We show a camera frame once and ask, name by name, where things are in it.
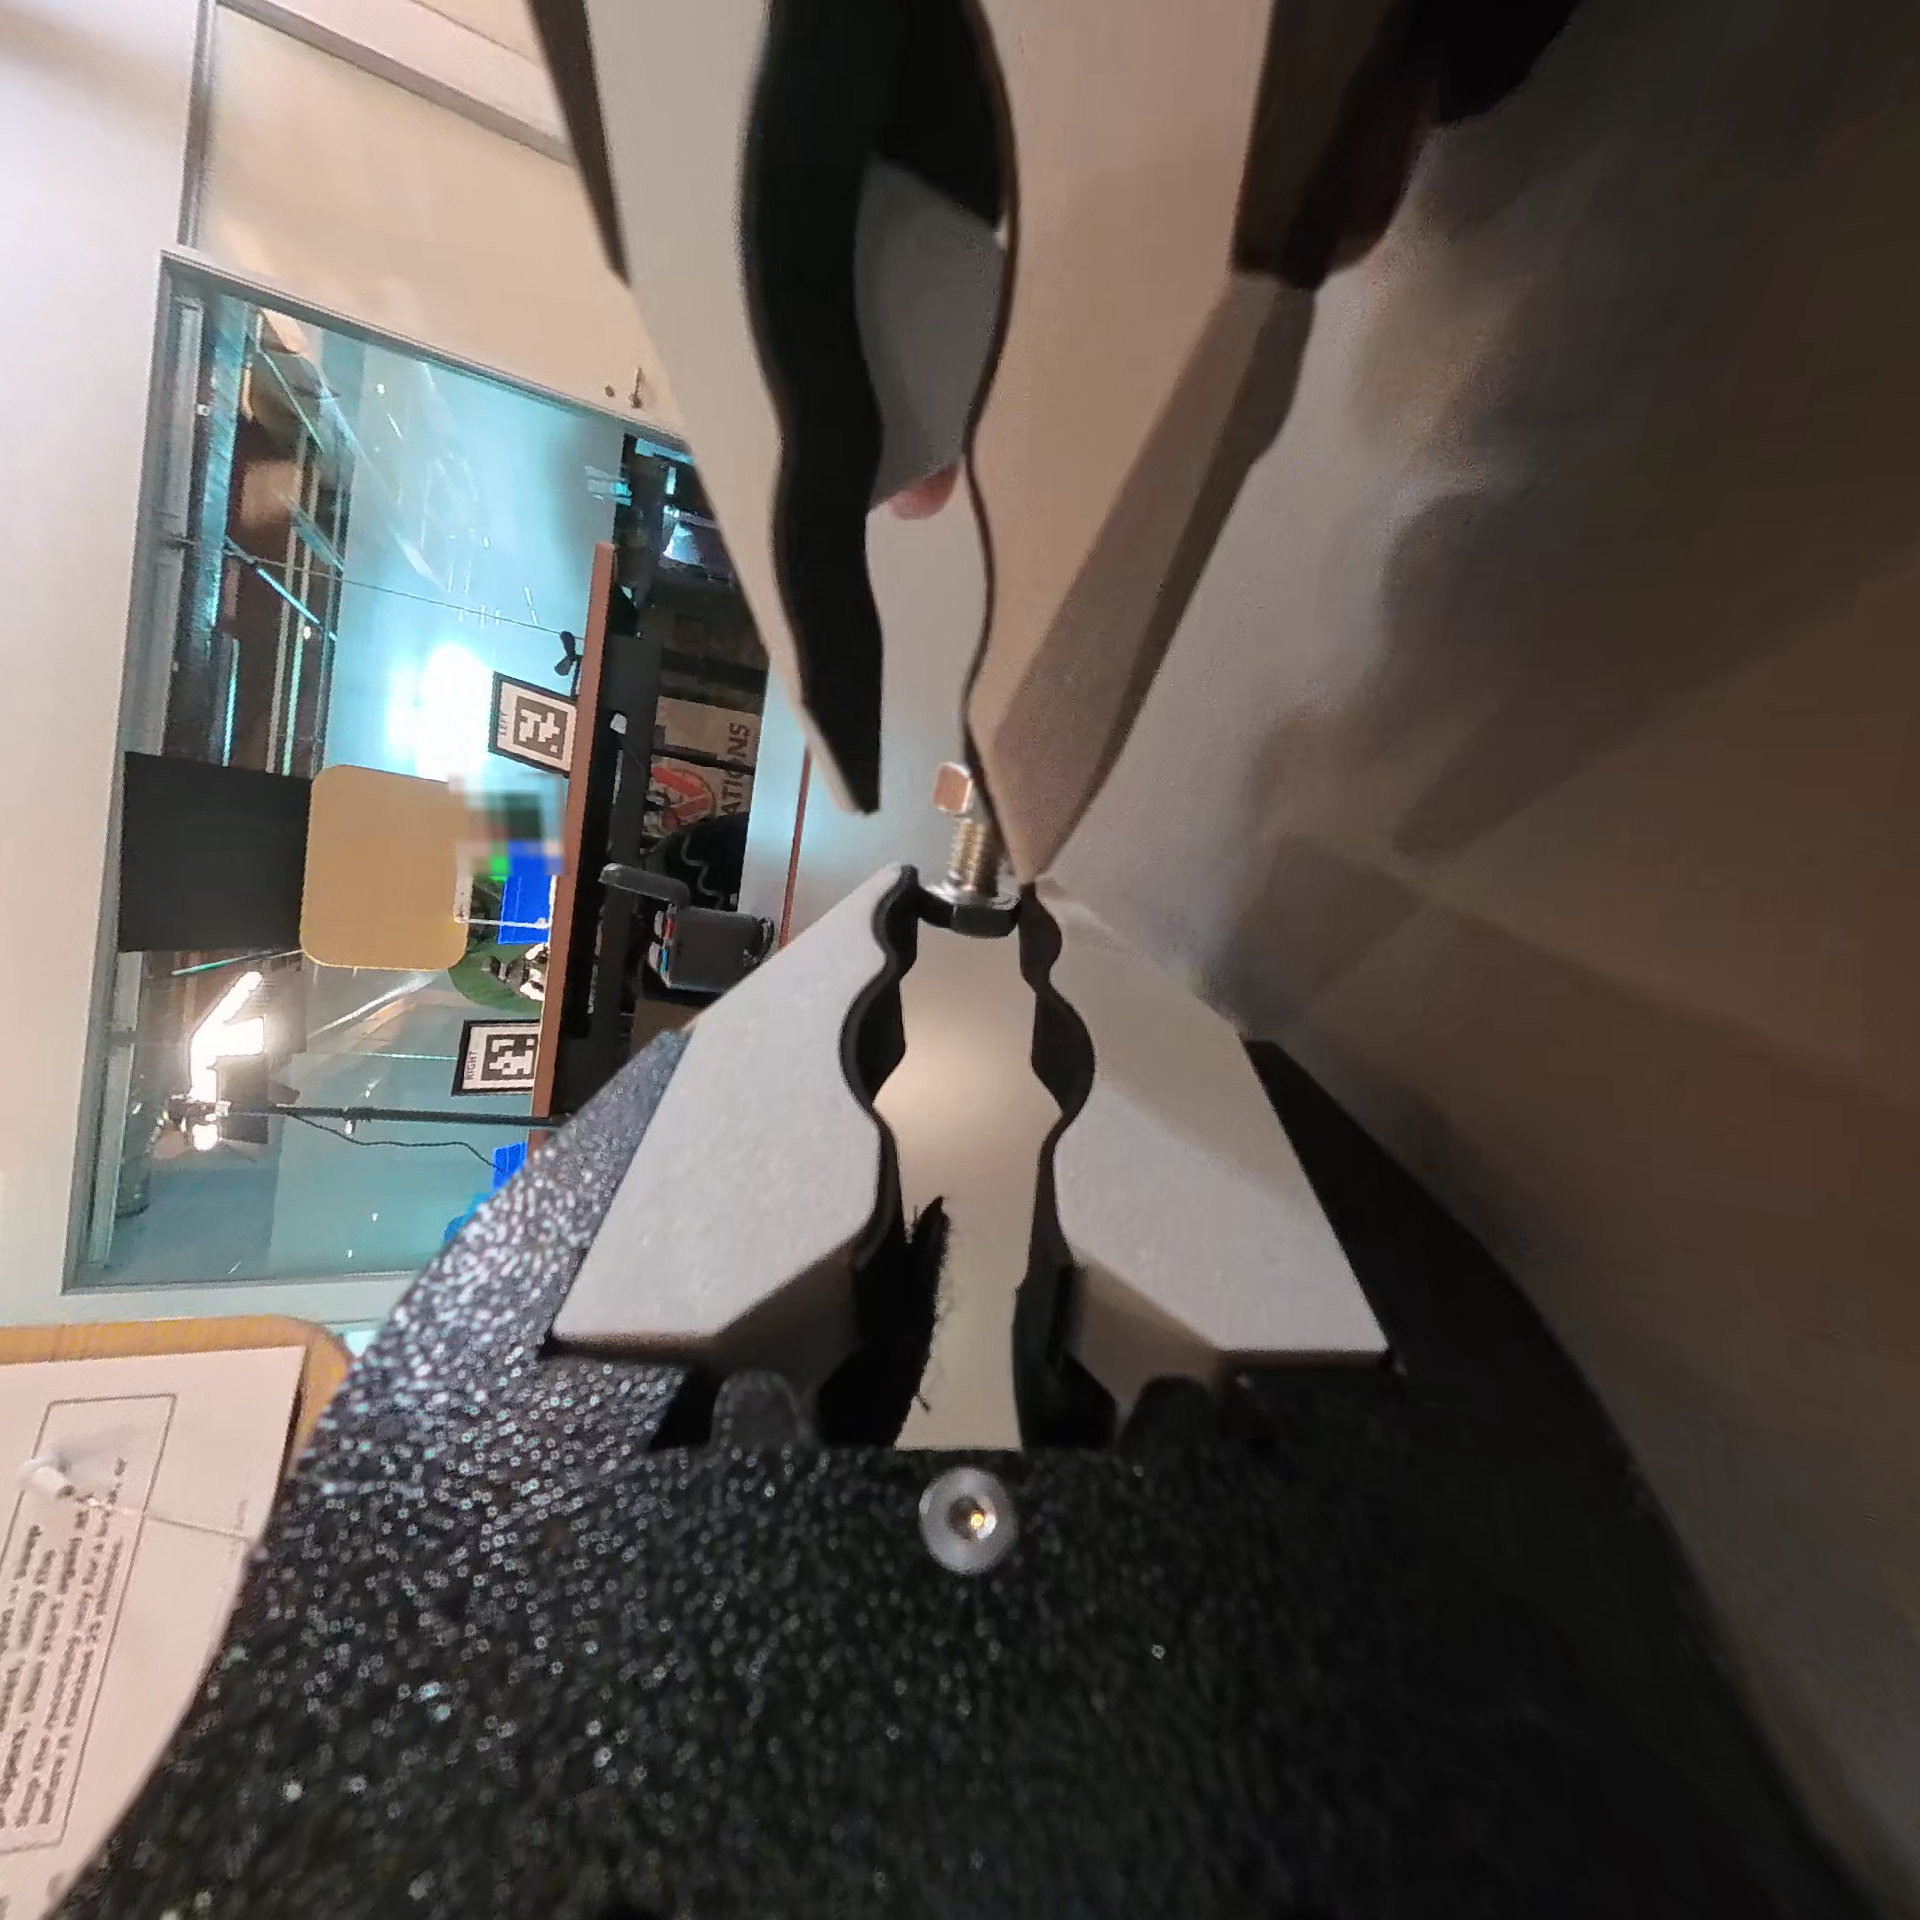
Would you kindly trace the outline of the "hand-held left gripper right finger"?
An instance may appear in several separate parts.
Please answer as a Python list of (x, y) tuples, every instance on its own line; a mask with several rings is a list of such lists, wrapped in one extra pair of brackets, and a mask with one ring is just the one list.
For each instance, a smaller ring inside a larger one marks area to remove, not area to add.
[(1018, 1404), (1138, 1404), (1388, 1338), (1237, 1027), (1056, 887), (1021, 900), (1039, 1148)]

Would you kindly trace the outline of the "wooden instruction board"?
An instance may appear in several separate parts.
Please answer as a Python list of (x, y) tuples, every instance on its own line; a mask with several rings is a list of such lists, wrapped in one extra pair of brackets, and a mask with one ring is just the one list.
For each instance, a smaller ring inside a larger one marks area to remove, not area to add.
[(280, 1315), (2, 1330), (2, 1916), (152, 1777), (350, 1365)]

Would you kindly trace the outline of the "framed marker tag sign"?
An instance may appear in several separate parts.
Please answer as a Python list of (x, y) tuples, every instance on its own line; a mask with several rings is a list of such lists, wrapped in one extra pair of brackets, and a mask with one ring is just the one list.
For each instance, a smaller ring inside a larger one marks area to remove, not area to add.
[(540, 1083), (536, 1020), (466, 1020), (452, 1055), (450, 1096), (532, 1096)]
[(490, 677), (486, 752), (520, 768), (570, 777), (581, 707), (565, 691), (500, 673)]

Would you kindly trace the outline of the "black battery charger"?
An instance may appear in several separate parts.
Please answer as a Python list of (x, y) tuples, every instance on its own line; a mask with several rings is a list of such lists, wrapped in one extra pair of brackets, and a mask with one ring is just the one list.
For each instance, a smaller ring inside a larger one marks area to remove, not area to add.
[(608, 861), (599, 881), (609, 896), (637, 903), (639, 992), (717, 1000), (777, 946), (769, 919), (700, 906), (689, 887), (658, 872)]

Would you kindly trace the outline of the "studio light on tripod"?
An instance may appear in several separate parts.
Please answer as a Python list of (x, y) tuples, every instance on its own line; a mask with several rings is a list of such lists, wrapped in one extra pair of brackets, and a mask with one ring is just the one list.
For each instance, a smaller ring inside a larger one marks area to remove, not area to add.
[(151, 1104), (162, 1157), (253, 1154), (280, 1137), (503, 1146), (535, 1124), (530, 1096), (450, 1096), (466, 1020), (532, 1020), (477, 1004), (444, 971), (250, 962), (209, 988), (164, 1058)]

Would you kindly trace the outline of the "beige board on stand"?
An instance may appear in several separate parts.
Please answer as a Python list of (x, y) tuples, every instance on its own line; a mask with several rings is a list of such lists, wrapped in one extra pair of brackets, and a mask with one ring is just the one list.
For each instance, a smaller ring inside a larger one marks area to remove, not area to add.
[(450, 784), (324, 768), (308, 803), (301, 956), (324, 969), (452, 969), (468, 946), (471, 853)]

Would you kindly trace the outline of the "printed cardboard box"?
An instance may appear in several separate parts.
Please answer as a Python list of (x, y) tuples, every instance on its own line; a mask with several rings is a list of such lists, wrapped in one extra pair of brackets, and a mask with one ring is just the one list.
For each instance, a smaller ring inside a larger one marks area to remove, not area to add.
[(756, 711), (660, 699), (646, 775), (646, 866), (695, 906), (733, 909), (744, 872), (761, 743)]

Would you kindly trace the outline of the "steel bolt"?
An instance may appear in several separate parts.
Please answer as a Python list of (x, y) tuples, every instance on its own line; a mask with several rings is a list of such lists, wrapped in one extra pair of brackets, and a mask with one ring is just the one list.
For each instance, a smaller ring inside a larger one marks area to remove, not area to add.
[(1001, 939), (1017, 928), (1021, 891), (989, 815), (951, 816), (945, 865), (918, 881), (918, 913), (965, 939)]

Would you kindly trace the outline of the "black screen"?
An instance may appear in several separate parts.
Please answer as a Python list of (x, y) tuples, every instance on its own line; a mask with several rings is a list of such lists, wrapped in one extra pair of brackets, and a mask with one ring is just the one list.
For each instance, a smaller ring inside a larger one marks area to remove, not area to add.
[(313, 783), (122, 755), (113, 949), (296, 951)]

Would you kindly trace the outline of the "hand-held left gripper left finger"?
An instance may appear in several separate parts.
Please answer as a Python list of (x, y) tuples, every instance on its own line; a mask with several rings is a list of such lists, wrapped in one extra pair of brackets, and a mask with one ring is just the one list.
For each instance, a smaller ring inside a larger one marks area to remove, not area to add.
[(551, 1329), (565, 1354), (821, 1388), (900, 1220), (874, 1112), (904, 1058), (920, 879), (879, 868), (689, 1024)]

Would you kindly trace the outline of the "brown edged desk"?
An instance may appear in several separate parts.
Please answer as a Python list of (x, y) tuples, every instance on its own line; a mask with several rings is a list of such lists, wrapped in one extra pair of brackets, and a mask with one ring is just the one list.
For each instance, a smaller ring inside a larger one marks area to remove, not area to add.
[(556, 1135), (631, 1057), (624, 1009), (636, 900), (609, 895), (605, 865), (632, 866), (656, 746), (660, 644), (614, 634), (616, 548), (592, 553), (578, 727), (566, 775), (561, 872), (545, 945), (532, 1120)]

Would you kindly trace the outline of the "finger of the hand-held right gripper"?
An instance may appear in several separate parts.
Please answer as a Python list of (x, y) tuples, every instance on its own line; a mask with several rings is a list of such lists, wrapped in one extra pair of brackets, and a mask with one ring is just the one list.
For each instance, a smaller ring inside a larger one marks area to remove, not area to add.
[(856, 213), (903, 4), (532, 3), (614, 275), (758, 643), (842, 810), (879, 805), (881, 424)]
[(1012, 140), (996, 362), (968, 447), (989, 607), (966, 743), (1039, 881), (1128, 740), (1312, 300), (1237, 261), (1263, 83), (1316, 157), (1316, 4), (982, 4)]

